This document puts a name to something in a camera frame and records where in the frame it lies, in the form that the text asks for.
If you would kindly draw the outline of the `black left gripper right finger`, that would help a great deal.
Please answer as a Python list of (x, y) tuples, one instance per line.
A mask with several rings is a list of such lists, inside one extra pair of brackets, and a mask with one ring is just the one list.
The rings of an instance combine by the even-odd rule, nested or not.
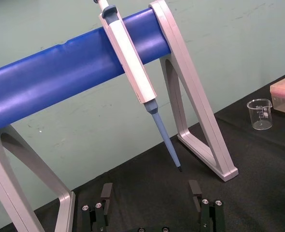
[(197, 180), (189, 180), (188, 186), (197, 213), (199, 232), (224, 232), (224, 202), (220, 199), (211, 201), (204, 198)]

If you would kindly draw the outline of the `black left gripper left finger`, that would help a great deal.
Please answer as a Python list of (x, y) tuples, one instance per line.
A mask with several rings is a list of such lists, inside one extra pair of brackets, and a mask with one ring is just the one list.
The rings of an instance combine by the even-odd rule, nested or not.
[(106, 232), (109, 225), (109, 214), (112, 209), (113, 183), (105, 183), (100, 200), (94, 204), (84, 204), (82, 212), (83, 232)]

